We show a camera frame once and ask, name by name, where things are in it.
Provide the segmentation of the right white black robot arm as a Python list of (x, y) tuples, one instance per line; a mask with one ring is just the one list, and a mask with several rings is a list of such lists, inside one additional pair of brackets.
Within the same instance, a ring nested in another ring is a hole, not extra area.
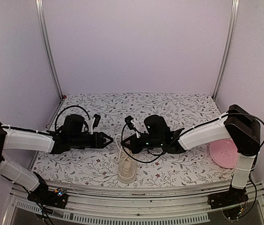
[(147, 132), (140, 132), (132, 122), (132, 117), (125, 119), (125, 126), (135, 134), (121, 139), (124, 152), (128, 150), (132, 157), (141, 151), (160, 148), (162, 154), (181, 154), (202, 144), (219, 140), (232, 140), (237, 148), (237, 161), (230, 190), (224, 195), (228, 204), (235, 204), (242, 197), (250, 177), (254, 161), (264, 142), (261, 141), (261, 127), (264, 122), (243, 110), (238, 105), (231, 105), (221, 116), (205, 123), (172, 131), (165, 119), (159, 115), (150, 115), (144, 119)]

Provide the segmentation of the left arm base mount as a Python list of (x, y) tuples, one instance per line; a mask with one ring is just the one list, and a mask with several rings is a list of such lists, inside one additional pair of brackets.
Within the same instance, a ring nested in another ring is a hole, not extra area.
[(30, 191), (27, 199), (40, 205), (51, 206), (59, 209), (65, 209), (68, 202), (68, 194), (58, 188), (51, 191), (47, 186), (39, 185), (34, 191)]

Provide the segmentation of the cream white sneaker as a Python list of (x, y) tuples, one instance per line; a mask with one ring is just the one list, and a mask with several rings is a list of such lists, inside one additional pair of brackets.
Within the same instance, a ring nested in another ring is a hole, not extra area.
[(120, 134), (115, 136), (115, 143), (118, 149), (117, 176), (120, 182), (124, 184), (130, 184), (136, 180), (137, 162), (125, 153), (123, 147), (120, 144), (120, 138)]

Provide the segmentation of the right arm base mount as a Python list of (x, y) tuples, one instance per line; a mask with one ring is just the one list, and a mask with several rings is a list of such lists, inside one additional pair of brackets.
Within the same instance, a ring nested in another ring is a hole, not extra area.
[(207, 203), (211, 209), (232, 206), (235, 204), (245, 203), (249, 200), (246, 188), (237, 189), (230, 185), (227, 191), (211, 194), (208, 196)]

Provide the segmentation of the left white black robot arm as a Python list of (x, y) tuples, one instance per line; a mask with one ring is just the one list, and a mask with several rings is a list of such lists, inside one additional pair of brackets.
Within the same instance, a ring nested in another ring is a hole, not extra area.
[(71, 114), (66, 116), (61, 127), (47, 132), (12, 127), (0, 122), (0, 175), (32, 191), (41, 203), (48, 203), (52, 194), (46, 189), (46, 183), (35, 173), (4, 157), (3, 151), (32, 150), (57, 155), (70, 149), (103, 149), (113, 142), (113, 138), (94, 131), (100, 118), (96, 114), (86, 122), (84, 117)]

